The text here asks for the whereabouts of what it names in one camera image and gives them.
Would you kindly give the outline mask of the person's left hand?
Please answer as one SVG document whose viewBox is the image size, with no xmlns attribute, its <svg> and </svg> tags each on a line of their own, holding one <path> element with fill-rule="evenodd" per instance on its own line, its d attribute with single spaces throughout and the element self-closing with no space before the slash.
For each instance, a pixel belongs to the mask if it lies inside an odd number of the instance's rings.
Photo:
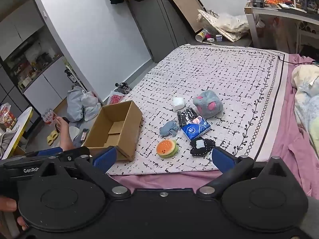
<svg viewBox="0 0 319 239">
<path fill-rule="evenodd" d="M 4 197 L 1 195 L 0 196 L 0 210 L 2 212 L 13 213 L 17 210 L 17 203 L 15 200 L 10 199 L 8 197 Z M 27 230 L 28 226 L 21 216 L 17 219 L 17 222 L 22 227 L 22 229 L 24 231 Z"/>
</svg>

